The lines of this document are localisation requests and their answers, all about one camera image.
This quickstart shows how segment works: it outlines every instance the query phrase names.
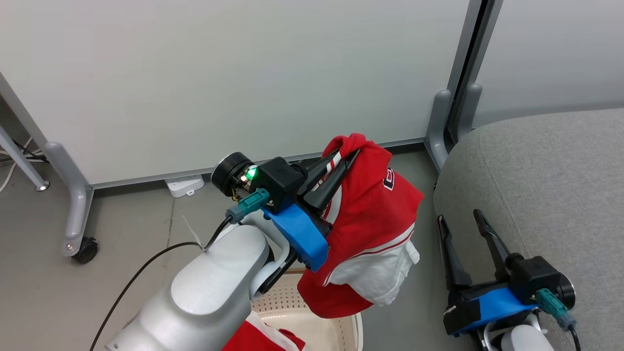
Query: clothing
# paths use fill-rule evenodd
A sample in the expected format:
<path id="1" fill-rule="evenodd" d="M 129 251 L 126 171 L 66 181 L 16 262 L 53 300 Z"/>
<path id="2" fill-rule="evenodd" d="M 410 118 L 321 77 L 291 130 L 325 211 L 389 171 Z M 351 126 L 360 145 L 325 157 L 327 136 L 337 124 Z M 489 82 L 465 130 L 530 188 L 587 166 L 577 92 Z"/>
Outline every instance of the clothing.
<path id="1" fill-rule="evenodd" d="M 251 311 L 222 351 L 306 351 L 305 345 L 288 330 L 269 327 Z"/>
<path id="2" fill-rule="evenodd" d="M 337 148 L 329 171 L 353 151 L 360 153 L 323 214 L 333 224 L 328 259 L 316 273 L 306 270 L 298 284 L 312 312 L 323 318 L 390 304 L 419 260 L 410 238 L 423 195 L 388 166 L 390 152 L 362 134 L 334 138 L 323 156 Z"/>

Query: floor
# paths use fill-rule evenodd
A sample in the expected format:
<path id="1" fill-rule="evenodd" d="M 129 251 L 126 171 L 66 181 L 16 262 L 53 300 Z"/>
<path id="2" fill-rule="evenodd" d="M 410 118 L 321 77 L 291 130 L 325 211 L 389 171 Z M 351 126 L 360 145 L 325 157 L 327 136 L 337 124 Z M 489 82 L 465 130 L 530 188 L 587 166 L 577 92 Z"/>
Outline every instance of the floor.
<path id="1" fill-rule="evenodd" d="M 0 181 L 9 166 L 0 164 Z M 421 261 L 393 304 L 363 312 L 364 350 L 470 350 L 467 337 L 447 336 L 442 325 L 446 291 L 432 206 L 435 169 L 424 151 L 395 155 L 391 166 L 426 196 L 412 237 Z M 88 350 L 135 271 L 163 248 L 193 239 L 182 216 L 205 239 L 232 205 L 210 185 L 179 199 L 164 182 L 97 191 L 85 234 L 97 238 L 100 252 L 77 265 L 61 256 L 67 188 L 48 165 L 35 167 L 50 181 L 48 190 L 35 192 L 18 169 L 0 194 L 0 340 L 6 350 Z M 155 261 L 126 293 L 96 350 L 197 254 L 185 247 Z"/>

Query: white fabric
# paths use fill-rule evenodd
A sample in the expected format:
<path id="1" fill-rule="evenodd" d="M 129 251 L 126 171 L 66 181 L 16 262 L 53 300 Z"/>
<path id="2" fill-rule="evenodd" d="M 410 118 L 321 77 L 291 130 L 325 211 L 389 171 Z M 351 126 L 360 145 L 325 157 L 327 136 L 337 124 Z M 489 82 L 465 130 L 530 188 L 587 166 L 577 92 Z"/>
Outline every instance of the white fabric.
<path id="1" fill-rule="evenodd" d="M 251 311 L 251 314 L 247 317 L 246 321 L 285 351 L 300 351 L 297 345 L 295 345 L 292 340 L 287 338 L 279 330 L 269 327 L 267 324 L 262 322 L 262 319 L 260 319 L 260 316 L 256 312 Z M 307 351 L 307 348 L 303 347 L 301 351 Z"/>
<path id="2" fill-rule="evenodd" d="M 339 264 L 329 275 L 327 283 L 349 284 L 361 297 L 372 304 L 384 306 L 394 301 L 412 265 L 420 255 L 409 240 L 414 226 L 403 241 L 394 246 L 369 249 Z"/>

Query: whiteboard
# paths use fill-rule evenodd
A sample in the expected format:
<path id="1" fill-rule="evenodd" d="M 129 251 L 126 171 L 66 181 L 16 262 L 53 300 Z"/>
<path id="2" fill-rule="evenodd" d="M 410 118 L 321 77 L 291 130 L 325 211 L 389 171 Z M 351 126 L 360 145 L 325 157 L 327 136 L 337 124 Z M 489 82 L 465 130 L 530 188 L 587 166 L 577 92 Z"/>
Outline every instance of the whiteboard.
<path id="1" fill-rule="evenodd" d="M 90 184 L 426 135 L 468 0 L 3 0 L 0 72 Z"/>
<path id="2" fill-rule="evenodd" d="M 473 127 L 624 107 L 624 2 L 505 0 L 476 82 Z"/>

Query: laundry basket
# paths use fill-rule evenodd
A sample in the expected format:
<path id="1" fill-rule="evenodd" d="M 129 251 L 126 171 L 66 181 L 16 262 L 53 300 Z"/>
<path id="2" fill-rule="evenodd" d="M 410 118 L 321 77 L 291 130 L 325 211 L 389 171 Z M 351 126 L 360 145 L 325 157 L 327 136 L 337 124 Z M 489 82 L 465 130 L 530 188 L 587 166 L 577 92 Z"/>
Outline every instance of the laundry basket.
<path id="1" fill-rule="evenodd" d="M 251 304 L 253 310 L 264 323 L 293 332 L 305 341 L 308 351 L 362 351 L 362 316 L 317 317 L 297 291 L 301 275 L 300 270 L 282 275 L 262 299 Z"/>

